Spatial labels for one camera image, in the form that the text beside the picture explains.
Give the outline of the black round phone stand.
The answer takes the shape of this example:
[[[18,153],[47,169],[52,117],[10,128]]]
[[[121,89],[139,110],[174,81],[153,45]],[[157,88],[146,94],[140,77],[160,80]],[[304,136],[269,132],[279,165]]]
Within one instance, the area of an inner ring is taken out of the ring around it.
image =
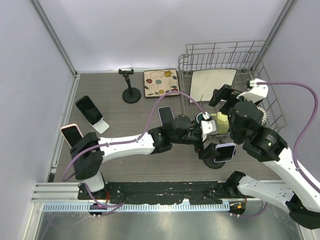
[[[123,101],[127,104],[137,103],[141,99],[141,92],[139,89],[131,86],[130,75],[134,74],[134,70],[132,68],[130,70],[119,69],[118,73],[125,78],[127,83],[127,89],[122,93]]]
[[[226,162],[214,162],[213,158],[203,159],[204,164],[211,169],[220,169]]]

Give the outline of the floral square plate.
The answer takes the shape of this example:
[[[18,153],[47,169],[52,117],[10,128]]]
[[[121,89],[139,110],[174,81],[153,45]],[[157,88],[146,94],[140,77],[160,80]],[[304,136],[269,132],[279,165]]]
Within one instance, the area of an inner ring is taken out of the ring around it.
[[[168,96],[179,96],[179,79],[176,69],[154,69],[143,72],[144,96],[159,98],[166,93]]]

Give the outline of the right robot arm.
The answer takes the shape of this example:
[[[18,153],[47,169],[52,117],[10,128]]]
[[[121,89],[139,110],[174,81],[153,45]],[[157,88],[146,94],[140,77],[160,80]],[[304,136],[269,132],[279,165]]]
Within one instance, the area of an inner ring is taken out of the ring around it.
[[[266,127],[267,114],[244,93],[225,84],[213,91],[209,105],[221,100],[220,109],[227,115],[230,138],[242,145],[248,155],[273,170],[289,190],[253,179],[234,171],[221,192],[230,197],[250,196],[272,204],[287,212],[292,220],[304,228],[320,227],[320,183],[299,163],[287,142],[274,130]]]

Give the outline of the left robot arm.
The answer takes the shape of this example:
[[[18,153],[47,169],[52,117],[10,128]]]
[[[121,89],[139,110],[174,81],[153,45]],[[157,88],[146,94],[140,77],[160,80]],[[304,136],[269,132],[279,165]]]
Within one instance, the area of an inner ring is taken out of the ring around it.
[[[89,194],[100,200],[107,192],[100,173],[103,163],[133,155],[161,154],[174,144],[193,145],[200,159],[215,153],[213,146],[204,147],[209,135],[217,134],[216,122],[210,116],[194,121],[178,115],[163,126],[152,128],[140,135],[104,138],[90,132],[75,141],[70,150],[73,176],[89,187]]]

